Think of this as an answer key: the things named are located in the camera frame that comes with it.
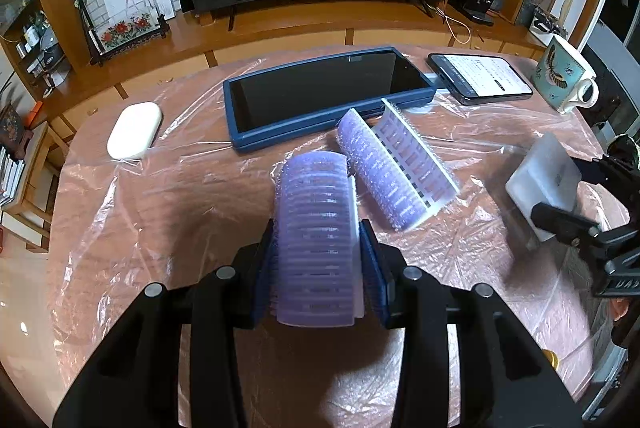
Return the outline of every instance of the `table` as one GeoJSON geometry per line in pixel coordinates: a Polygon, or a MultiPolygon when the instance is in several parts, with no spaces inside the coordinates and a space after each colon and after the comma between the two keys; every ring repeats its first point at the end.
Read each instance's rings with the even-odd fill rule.
{"type": "MultiPolygon", "coordinates": [[[[444,48],[397,46],[421,70],[444,48]]],[[[108,329],[150,281],[194,283],[257,242],[273,213],[274,181],[284,162],[310,150],[334,150],[335,132],[302,137],[249,154],[236,153],[226,129],[222,80],[322,54],[336,46],[275,53],[227,64],[150,88],[101,109],[78,131],[62,170],[49,249],[48,292],[60,372],[68,385],[108,329]],[[122,109],[155,101],[163,120],[139,162],[115,162],[106,141],[122,109]]],[[[528,78],[535,62],[505,56],[528,78]]],[[[586,266],[573,248],[540,245],[506,195],[504,183],[537,137],[554,132],[570,154],[602,154],[578,113],[560,116],[535,93],[530,100],[462,107],[448,94],[405,111],[459,179],[462,191],[416,230],[395,233],[358,185],[360,217],[378,239],[400,248],[409,264],[441,282],[491,284],[578,396],[602,352],[607,307],[589,293],[586,266]]],[[[583,214],[606,228],[625,222],[605,190],[580,185],[583,214]]],[[[266,318],[237,331],[239,372],[251,426],[386,426],[401,361],[402,331],[384,331],[368,314],[354,328],[297,329],[266,318]]],[[[450,418],[460,408],[456,338],[450,333],[450,418]]],[[[182,342],[188,353],[188,329],[182,342]]],[[[187,422],[188,376],[180,375],[187,422]]]]}

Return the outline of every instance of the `floor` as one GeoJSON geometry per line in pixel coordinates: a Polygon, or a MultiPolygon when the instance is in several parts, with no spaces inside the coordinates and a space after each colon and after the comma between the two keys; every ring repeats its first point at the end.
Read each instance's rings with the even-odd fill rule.
{"type": "Polygon", "coordinates": [[[3,231],[0,362],[27,403],[50,426],[65,389],[47,310],[46,271],[46,254],[27,251],[23,241],[3,231]]]}

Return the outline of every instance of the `tablet screen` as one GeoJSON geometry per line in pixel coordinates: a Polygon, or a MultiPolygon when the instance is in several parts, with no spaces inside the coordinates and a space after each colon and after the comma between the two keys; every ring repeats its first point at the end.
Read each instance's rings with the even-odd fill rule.
{"type": "Polygon", "coordinates": [[[229,84],[238,132],[428,86],[411,62],[389,50],[320,58],[229,84]]]}

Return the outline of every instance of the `metal bolt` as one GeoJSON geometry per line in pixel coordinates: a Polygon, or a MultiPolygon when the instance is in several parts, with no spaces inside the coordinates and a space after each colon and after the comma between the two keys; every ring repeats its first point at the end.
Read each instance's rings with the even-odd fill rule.
{"type": "Polygon", "coordinates": [[[223,265],[216,271],[216,276],[220,280],[231,280],[236,275],[236,270],[230,265],[223,265]]]}
{"type": "Polygon", "coordinates": [[[162,286],[158,282],[150,283],[145,287],[145,296],[155,298],[162,292],[162,286]]]}
{"type": "Polygon", "coordinates": [[[415,265],[408,265],[402,270],[402,274],[409,280],[418,280],[418,278],[422,276],[422,271],[419,267],[415,267],[415,265]]]}
{"type": "Polygon", "coordinates": [[[487,283],[479,283],[474,289],[482,298],[489,298],[494,294],[494,288],[487,283]]]}

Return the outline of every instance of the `tablet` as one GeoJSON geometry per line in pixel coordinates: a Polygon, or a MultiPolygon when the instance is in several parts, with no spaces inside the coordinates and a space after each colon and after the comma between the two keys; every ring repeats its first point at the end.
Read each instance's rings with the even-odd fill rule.
{"type": "Polygon", "coordinates": [[[430,54],[427,63],[462,104],[526,100],[527,82],[504,58],[469,54],[430,54]]]}
{"type": "Polygon", "coordinates": [[[351,107],[381,115],[382,98],[421,106],[435,88],[393,47],[313,58],[224,82],[226,122],[239,151],[333,128],[351,107]]]}

